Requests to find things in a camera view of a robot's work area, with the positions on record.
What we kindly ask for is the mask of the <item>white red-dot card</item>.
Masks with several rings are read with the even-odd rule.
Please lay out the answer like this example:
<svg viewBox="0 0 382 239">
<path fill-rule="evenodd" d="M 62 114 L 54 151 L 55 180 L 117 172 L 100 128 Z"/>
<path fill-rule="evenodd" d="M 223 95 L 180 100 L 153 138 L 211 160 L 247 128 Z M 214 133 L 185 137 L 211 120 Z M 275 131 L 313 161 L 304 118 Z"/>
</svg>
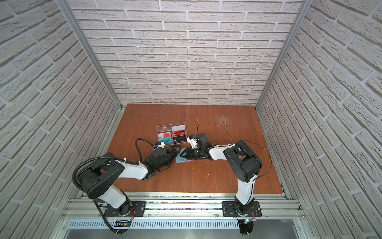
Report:
<svg viewBox="0 0 382 239">
<path fill-rule="evenodd" d="M 171 138 L 171 133 L 170 132 L 159 132 L 157 133 L 158 138 Z"/>
</svg>

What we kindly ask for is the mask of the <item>clear acrylic card organizer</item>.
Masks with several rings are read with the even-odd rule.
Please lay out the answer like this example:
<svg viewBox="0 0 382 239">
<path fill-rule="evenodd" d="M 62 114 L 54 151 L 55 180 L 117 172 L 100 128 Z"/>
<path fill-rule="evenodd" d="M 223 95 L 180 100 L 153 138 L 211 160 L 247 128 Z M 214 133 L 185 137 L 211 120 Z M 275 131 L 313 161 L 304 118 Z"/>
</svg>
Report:
<svg viewBox="0 0 382 239">
<path fill-rule="evenodd" d="M 173 135 L 172 135 L 172 126 L 175 126 L 175 125 L 185 125 L 186 126 L 186 123 L 182 122 L 182 123 L 160 125 L 160 126 L 156 127 L 156 131 L 157 131 L 157 133 L 159 133 L 159 132 L 170 132 L 171 133 L 172 142 L 173 142 L 172 144 L 175 144 L 174 141 L 173 141 Z M 187 136 L 187 138 L 188 138 L 187 128 L 186 128 L 185 132 L 186 132 L 185 136 Z"/>
</svg>

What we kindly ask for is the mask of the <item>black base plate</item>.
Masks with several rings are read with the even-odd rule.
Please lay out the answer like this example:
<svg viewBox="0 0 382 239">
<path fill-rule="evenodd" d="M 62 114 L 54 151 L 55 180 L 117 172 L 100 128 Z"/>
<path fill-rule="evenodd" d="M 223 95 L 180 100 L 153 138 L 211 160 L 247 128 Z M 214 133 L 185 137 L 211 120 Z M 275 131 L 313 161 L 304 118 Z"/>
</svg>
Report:
<svg viewBox="0 0 382 239">
<path fill-rule="evenodd" d="M 224 217 L 262 217 L 258 201 L 251 201 L 246 205 L 241 205 L 240 202 L 223 201 L 222 212 Z"/>
<path fill-rule="evenodd" d="M 106 217 L 132 217 L 135 212 L 135 217 L 143 217 L 146 201 L 131 201 L 125 202 L 120 208 L 115 209 L 110 205 L 107 205 L 104 215 Z"/>
</svg>

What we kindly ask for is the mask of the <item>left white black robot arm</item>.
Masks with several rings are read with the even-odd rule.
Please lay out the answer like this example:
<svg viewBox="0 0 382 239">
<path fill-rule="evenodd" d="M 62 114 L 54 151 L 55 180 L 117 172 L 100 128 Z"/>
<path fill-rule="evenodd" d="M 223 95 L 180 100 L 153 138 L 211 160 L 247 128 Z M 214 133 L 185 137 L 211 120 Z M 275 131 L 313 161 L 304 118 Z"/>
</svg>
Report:
<svg viewBox="0 0 382 239">
<path fill-rule="evenodd" d="M 126 216 L 132 211 L 131 201 L 113 185 L 115 181 L 119 178 L 149 180 L 157 172 L 167 170 L 181 149 L 181 146 L 176 145 L 168 149 L 156 145 L 149 157 L 136 163 L 106 153 L 78 165 L 72 174 L 72 181 L 88 198 L 107 203 L 118 215 Z"/>
</svg>

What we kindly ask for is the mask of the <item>red card in organizer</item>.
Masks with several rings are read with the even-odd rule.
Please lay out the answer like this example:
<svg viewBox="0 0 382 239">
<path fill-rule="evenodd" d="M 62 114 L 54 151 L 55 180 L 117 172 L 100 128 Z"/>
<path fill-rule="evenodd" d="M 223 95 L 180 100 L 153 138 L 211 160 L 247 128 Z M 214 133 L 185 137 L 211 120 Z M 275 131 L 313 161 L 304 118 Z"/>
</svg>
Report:
<svg viewBox="0 0 382 239">
<path fill-rule="evenodd" d="M 173 137 L 184 136 L 184 135 L 186 135 L 186 132 L 184 130 L 173 131 L 172 135 L 173 135 Z"/>
</svg>

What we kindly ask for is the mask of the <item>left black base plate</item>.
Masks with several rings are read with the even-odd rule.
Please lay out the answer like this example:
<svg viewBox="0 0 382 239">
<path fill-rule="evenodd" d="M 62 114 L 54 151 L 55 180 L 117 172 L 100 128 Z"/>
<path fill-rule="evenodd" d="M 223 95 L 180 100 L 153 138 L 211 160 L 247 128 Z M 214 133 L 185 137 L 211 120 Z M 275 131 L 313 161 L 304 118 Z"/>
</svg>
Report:
<svg viewBox="0 0 382 239">
<path fill-rule="evenodd" d="M 106 217 L 132 217 L 135 212 L 135 217 L 143 217 L 146 201 L 131 201 L 125 202 L 120 208 L 115 209 L 110 205 L 107 205 L 104 215 Z"/>
</svg>

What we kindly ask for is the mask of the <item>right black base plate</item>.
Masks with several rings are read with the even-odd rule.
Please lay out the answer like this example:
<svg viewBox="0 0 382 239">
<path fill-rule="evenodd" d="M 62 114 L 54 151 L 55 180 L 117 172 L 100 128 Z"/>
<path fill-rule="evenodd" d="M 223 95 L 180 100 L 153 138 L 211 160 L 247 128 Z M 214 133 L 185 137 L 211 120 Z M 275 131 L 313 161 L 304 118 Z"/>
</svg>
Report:
<svg viewBox="0 0 382 239">
<path fill-rule="evenodd" d="M 240 202 L 223 201 L 222 212 L 224 217 L 262 217 L 258 201 L 251 201 L 246 205 L 241 205 Z"/>
</svg>

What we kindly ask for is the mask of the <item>red leather card holder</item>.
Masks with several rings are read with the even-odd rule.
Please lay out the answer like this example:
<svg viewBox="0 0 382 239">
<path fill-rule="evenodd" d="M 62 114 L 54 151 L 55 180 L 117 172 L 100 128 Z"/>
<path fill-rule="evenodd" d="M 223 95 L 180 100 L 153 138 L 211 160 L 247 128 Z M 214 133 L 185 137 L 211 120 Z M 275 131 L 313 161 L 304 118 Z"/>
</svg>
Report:
<svg viewBox="0 0 382 239">
<path fill-rule="evenodd" d="M 176 156 L 176 158 L 175 158 L 175 163 L 186 163 L 186 162 L 191 162 L 191 161 L 193 161 L 192 159 L 180 158 L 180 157 L 179 157 L 180 153 Z"/>
</svg>

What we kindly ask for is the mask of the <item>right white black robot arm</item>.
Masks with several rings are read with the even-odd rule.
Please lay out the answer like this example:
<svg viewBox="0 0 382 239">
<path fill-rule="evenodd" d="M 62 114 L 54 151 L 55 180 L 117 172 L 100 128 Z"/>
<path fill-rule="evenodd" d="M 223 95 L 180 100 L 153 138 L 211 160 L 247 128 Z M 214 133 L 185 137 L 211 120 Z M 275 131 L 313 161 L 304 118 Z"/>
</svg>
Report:
<svg viewBox="0 0 382 239">
<path fill-rule="evenodd" d="M 234 212 L 245 216 L 254 208 L 254 184 L 263 167 L 261 159 L 245 140 L 233 144 L 213 146 L 204 133 L 187 138 L 189 147 L 177 156 L 180 160 L 225 160 L 238 179 L 238 190 L 234 198 Z"/>
</svg>

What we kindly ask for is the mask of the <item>teal card in organizer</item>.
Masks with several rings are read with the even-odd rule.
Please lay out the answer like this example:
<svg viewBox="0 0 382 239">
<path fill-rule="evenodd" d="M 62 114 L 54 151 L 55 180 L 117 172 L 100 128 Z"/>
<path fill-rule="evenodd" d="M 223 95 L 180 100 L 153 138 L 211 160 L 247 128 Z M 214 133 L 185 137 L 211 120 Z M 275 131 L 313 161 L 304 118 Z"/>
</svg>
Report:
<svg viewBox="0 0 382 239">
<path fill-rule="evenodd" d="M 165 145 L 169 145 L 173 143 L 171 137 L 159 138 L 158 141 L 164 142 Z"/>
</svg>

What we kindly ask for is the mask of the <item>aluminium mounting rail frame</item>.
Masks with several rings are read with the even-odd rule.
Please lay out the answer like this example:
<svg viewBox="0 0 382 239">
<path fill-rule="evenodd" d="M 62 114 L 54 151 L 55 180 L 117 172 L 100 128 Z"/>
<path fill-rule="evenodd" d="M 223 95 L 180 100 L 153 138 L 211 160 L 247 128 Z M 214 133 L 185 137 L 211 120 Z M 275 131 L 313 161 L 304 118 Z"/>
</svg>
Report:
<svg viewBox="0 0 382 239">
<path fill-rule="evenodd" d="M 234 201 L 234 194 L 225 193 L 163 193 L 126 192 L 135 204 L 136 215 L 129 227 L 133 229 L 229 229 L 239 228 L 240 216 L 224 203 Z M 255 216 L 244 219 L 259 225 L 264 220 L 292 220 L 300 239 L 311 239 L 312 231 L 298 200 L 284 194 L 253 194 Z M 53 238 L 62 239 L 70 229 L 107 229 L 101 214 L 87 196 L 70 199 L 55 227 Z"/>
</svg>

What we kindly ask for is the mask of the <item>black cards in organizer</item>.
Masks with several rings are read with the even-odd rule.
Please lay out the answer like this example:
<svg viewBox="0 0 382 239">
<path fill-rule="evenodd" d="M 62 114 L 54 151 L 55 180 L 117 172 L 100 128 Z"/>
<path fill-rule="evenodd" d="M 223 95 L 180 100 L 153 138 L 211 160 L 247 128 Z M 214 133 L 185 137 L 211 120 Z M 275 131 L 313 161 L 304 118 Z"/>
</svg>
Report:
<svg viewBox="0 0 382 239">
<path fill-rule="evenodd" d="M 187 136 L 185 135 L 182 135 L 182 136 L 175 136 L 173 137 L 173 141 L 174 143 L 183 143 L 183 142 L 186 142 L 187 141 Z"/>
</svg>

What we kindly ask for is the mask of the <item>white VIP card in organizer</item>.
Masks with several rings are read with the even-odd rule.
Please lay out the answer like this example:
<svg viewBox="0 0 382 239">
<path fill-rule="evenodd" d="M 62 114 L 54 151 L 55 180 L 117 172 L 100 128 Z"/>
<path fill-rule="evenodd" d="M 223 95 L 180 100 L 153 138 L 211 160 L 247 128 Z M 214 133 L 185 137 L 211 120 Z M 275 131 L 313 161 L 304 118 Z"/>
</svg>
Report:
<svg viewBox="0 0 382 239">
<path fill-rule="evenodd" d="M 175 125 L 175 126 L 172 126 L 172 131 L 173 132 L 176 132 L 176 131 L 185 131 L 186 130 L 186 126 L 185 125 Z"/>
</svg>

